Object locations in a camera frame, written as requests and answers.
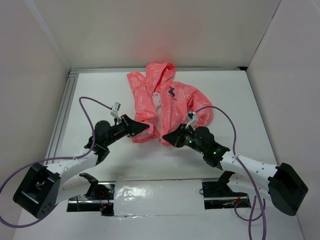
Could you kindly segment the pink hooded kids jacket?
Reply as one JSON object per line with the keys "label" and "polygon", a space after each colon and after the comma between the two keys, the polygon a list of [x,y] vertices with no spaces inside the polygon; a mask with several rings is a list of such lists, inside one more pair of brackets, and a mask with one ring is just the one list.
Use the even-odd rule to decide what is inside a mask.
{"label": "pink hooded kids jacket", "polygon": [[197,113],[196,127],[208,126],[214,118],[210,100],[196,87],[174,81],[176,66],[172,63],[150,63],[145,74],[139,71],[127,74],[134,98],[135,121],[147,124],[148,129],[132,138],[142,144],[153,139],[163,145],[163,136],[186,123],[189,112]]}

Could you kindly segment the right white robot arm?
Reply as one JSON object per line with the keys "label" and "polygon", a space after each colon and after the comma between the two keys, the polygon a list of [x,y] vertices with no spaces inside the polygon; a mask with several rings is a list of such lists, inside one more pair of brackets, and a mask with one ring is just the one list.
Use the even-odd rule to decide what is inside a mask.
{"label": "right white robot arm", "polygon": [[264,199],[271,201],[282,213],[295,216],[309,190],[291,165],[267,164],[236,156],[228,147],[216,142],[207,127],[192,129],[181,124],[162,138],[176,148],[187,146],[199,152],[209,166],[225,171],[228,178],[218,184],[223,196],[233,192],[254,194],[251,183],[255,183]]}

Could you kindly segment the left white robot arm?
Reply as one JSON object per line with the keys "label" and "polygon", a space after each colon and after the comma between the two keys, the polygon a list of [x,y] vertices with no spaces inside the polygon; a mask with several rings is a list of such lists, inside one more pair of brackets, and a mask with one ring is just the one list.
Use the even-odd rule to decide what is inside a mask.
{"label": "left white robot arm", "polygon": [[115,119],[114,125],[106,120],[97,122],[85,150],[68,160],[58,160],[49,165],[33,164],[13,195],[13,201],[42,220],[55,206],[75,196],[83,195],[92,200],[101,185],[86,173],[102,163],[110,153],[109,146],[123,137],[135,137],[149,128],[126,114]]}

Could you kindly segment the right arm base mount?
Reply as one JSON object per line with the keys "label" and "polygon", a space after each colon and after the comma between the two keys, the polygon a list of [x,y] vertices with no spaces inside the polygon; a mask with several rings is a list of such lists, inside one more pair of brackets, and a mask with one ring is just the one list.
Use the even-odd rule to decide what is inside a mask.
{"label": "right arm base mount", "polygon": [[205,180],[199,194],[204,198],[204,208],[233,209],[236,204],[239,208],[250,208],[251,204],[246,193],[233,192],[227,186],[234,172],[225,171],[217,180]]}

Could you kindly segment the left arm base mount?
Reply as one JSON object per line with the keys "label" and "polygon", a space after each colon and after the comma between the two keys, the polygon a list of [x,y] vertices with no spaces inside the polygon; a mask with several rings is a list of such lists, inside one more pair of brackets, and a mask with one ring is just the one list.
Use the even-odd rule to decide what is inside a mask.
{"label": "left arm base mount", "polygon": [[88,173],[80,173],[80,180],[89,186],[84,194],[74,196],[68,200],[68,213],[99,212],[101,216],[114,216],[115,182],[99,182]]}

